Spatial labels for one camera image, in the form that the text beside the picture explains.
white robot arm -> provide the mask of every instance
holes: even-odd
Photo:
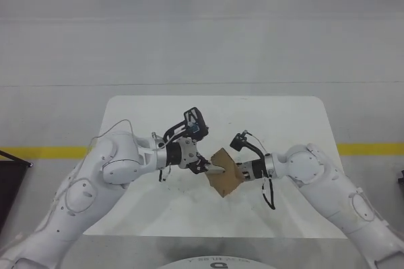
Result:
[[[105,136],[63,180],[33,234],[1,256],[0,268],[59,268],[72,244],[143,174],[169,165],[195,174],[222,173],[223,168],[210,164],[196,148],[207,134],[200,111],[191,108],[163,138],[155,133],[139,138],[123,131]]]
[[[246,130],[230,146],[248,147],[260,159],[238,163],[246,180],[290,178],[309,203],[338,227],[364,256],[371,269],[404,268],[404,241],[372,208],[361,188],[356,188],[317,146],[296,145],[286,154],[262,154],[247,142]]]

yellow floor line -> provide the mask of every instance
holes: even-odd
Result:
[[[404,155],[404,143],[337,144],[337,148],[342,156]],[[81,159],[86,147],[0,147],[0,150],[22,159]]]

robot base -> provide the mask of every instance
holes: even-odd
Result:
[[[205,256],[173,262],[158,269],[275,269],[253,260],[227,256]]]

cardboard piece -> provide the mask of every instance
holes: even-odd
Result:
[[[211,162],[225,169],[222,174],[205,173],[209,184],[217,190],[220,196],[225,197],[243,183],[244,175],[224,148],[221,148],[211,157]]]

white table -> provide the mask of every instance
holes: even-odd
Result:
[[[255,159],[246,149],[238,153],[228,146],[237,132],[247,129],[268,151],[284,153],[295,144],[316,143],[342,167],[325,107],[314,97],[116,96],[108,102],[100,132],[128,118],[139,137],[153,131],[163,135],[193,106],[209,126],[209,135],[198,143],[208,159],[221,147],[236,161]],[[116,129],[129,127],[120,124]],[[275,211],[265,204],[261,184],[245,182],[222,198],[203,174],[174,167],[164,183],[157,173],[147,174],[85,234],[345,238],[287,178],[274,183]]]

